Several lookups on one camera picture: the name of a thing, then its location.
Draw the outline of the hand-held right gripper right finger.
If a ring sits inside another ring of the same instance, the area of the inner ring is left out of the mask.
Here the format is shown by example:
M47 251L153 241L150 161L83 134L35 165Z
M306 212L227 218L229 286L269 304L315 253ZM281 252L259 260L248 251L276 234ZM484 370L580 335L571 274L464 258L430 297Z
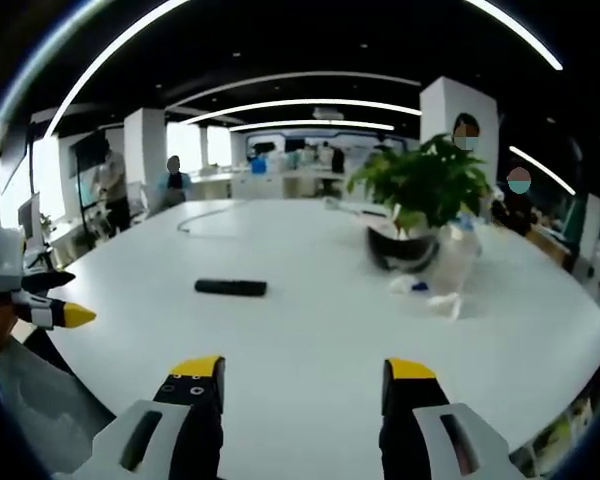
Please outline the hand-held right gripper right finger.
M506 440L463 403L448 400L423 364L384 362L379 448L386 479L522 479Z

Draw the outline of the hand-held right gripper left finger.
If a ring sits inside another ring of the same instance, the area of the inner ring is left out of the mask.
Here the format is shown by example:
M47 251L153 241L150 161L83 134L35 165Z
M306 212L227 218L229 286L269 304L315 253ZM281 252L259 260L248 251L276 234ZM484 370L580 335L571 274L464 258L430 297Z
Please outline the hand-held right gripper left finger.
M174 367L154 398L138 400L99 432L91 456L56 479L216 479L223 446L225 358Z

